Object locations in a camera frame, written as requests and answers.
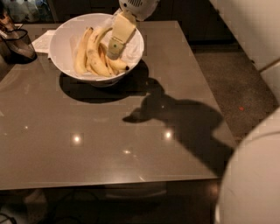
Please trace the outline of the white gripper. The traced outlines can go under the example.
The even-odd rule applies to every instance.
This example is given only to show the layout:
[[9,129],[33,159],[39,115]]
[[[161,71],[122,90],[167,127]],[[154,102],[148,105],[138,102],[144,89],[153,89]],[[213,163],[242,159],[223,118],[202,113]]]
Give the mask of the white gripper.
[[158,7],[160,0],[119,0],[122,12],[115,16],[107,56],[117,60],[133,36],[137,21],[149,18]]

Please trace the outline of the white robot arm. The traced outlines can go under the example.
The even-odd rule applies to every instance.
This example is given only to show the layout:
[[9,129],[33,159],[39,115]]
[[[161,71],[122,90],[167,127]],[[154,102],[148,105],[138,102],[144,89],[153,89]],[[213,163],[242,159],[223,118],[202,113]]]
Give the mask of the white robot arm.
[[240,102],[248,115],[229,119],[242,139],[235,150],[221,146],[221,181],[210,200],[210,219],[197,192],[185,207],[184,224],[280,224],[279,0],[210,0],[243,50],[255,74],[247,76],[227,58],[206,59],[216,70],[217,97]]

